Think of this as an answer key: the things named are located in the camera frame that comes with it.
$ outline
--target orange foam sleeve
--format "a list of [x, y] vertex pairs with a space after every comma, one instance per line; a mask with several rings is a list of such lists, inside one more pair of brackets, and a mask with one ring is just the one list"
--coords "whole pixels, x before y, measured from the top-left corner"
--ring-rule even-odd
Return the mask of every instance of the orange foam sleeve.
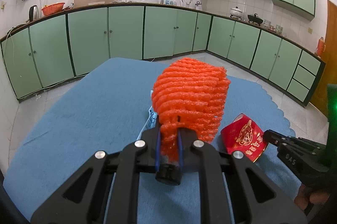
[[161, 154], [178, 161], [178, 128], [192, 129], [211, 142], [220, 126], [230, 80], [224, 67], [183, 58], [158, 76], [152, 105], [161, 124]]

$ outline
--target human hand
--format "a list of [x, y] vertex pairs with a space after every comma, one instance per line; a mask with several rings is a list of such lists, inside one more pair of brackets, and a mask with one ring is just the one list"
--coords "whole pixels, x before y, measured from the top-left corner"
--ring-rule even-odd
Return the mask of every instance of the human hand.
[[299, 206], [301, 210], [305, 210], [309, 202], [312, 204], [324, 204], [329, 196], [330, 194], [324, 190], [318, 190], [308, 194], [308, 188], [302, 184], [295, 197], [294, 203]]

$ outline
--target white cooking pot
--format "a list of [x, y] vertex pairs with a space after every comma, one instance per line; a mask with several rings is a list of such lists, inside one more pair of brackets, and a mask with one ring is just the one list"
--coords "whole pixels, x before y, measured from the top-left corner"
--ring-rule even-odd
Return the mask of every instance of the white cooking pot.
[[238, 7], [235, 7], [230, 9], [230, 14], [233, 16], [241, 17], [242, 11]]

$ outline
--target kitchen countertop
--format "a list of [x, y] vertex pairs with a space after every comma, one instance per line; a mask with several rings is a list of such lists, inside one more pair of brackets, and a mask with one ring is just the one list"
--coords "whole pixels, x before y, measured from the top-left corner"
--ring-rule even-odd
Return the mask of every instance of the kitchen countertop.
[[[274, 31], [270, 31], [270, 30], [267, 30], [261, 26], [257, 26], [257, 25], [253, 25], [247, 21], [242, 21], [242, 20], [238, 20], [238, 19], [235, 19], [235, 18], [230, 18], [230, 17], [227, 17], [227, 16], [221, 16], [221, 15], [216, 15], [216, 14], [212, 14], [212, 13], [208, 13], [208, 12], [205, 12], [205, 11], [200, 11], [200, 10], [196, 10], [196, 9], [191, 9], [191, 8], [186, 8], [186, 7], [180, 7], [180, 6], [173, 6], [173, 5], [165, 5], [165, 4], [157, 4], [157, 3], [130, 3], [130, 2], [127, 2], [127, 3], [110, 3], [110, 4], [97, 4], [97, 5], [90, 5], [90, 6], [83, 6], [83, 7], [77, 7], [77, 8], [72, 8], [72, 9], [67, 9], [67, 10], [62, 10], [58, 13], [55, 13], [55, 14], [52, 14], [52, 15], [48, 15], [48, 16], [44, 16], [42, 18], [39, 18], [39, 19], [36, 19], [32, 22], [28, 22], [20, 27], [18, 27], [17, 29], [13, 30], [11, 32], [11, 35], [14, 35], [15, 33], [25, 29], [25, 28], [28, 28], [29, 26], [32, 26], [34, 24], [37, 24], [41, 21], [44, 21], [44, 20], [47, 20], [49, 18], [53, 18], [53, 17], [56, 17], [56, 16], [60, 16], [60, 15], [63, 15], [63, 14], [68, 14], [68, 13], [73, 13], [73, 12], [78, 12], [78, 11], [83, 11], [83, 10], [87, 10], [87, 9], [95, 9], [95, 8], [104, 8], [104, 7], [113, 7], [113, 6], [149, 6], [149, 7], [164, 7], [164, 8], [175, 8], [175, 9], [182, 9], [182, 10], [186, 10], [186, 11], [192, 11], [192, 12], [198, 12], [198, 13], [203, 13], [203, 14], [206, 14], [206, 15], [212, 15], [212, 16], [215, 16], [215, 17], [221, 17], [221, 18], [225, 18], [225, 19], [229, 19], [229, 20], [232, 20], [232, 21], [236, 21], [236, 22], [239, 22], [239, 23], [244, 23], [244, 24], [247, 24], [251, 27], [255, 27], [255, 28], [258, 28], [258, 29], [261, 29], [263, 31], [266, 31], [266, 32], [269, 32], [275, 36], [278, 36], [296, 46], [298, 46], [299, 48], [301, 48], [302, 50], [306, 51], [307, 53], [309, 53], [310, 55], [312, 55], [313, 57], [315, 57], [317, 60], [319, 60], [320, 62], [323, 62], [319, 57], [317, 57], [316, 55], [314, 55], [312, 52], [310, 52], [308, 49], [304, 48], [303, 46], [299, 45], [298, 43], [280, 35], [280, 34], [277, 34], [276, 32]], [[6, 40], [6, 36], [4, 36], [3, 38], [0, 39], [0, 43], [3, 42], [4, 40]]]

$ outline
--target red packet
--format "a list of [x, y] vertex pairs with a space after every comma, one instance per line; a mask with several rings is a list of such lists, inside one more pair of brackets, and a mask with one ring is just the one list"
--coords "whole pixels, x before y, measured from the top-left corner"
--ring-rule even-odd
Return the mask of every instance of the red packet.
[[253, 162], [268, 145], [268, 142], [263, 140], [263, 131], [243, 113], [221, 130], [221, 136], [229, 154], [241, 151]]

